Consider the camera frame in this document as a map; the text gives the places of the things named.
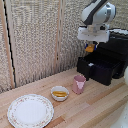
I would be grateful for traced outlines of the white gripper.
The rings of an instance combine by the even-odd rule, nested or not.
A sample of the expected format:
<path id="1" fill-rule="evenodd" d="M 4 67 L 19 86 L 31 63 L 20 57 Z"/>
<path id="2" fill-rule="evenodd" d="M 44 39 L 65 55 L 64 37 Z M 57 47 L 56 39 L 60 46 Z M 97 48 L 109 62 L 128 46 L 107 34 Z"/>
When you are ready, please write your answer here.
<path id="1" fill-rule="evenodd" d="M 94 50 L 97 49 L 98 43 L 97 42 L 107 42 L 109 40 L 109 32 L 105 30 L 99 30 L 97 32 L 89 32 L 85 27 L 78 28 L 78 36 L 79 40 L 86 40 L 86 41 L 96 41 Z"/>

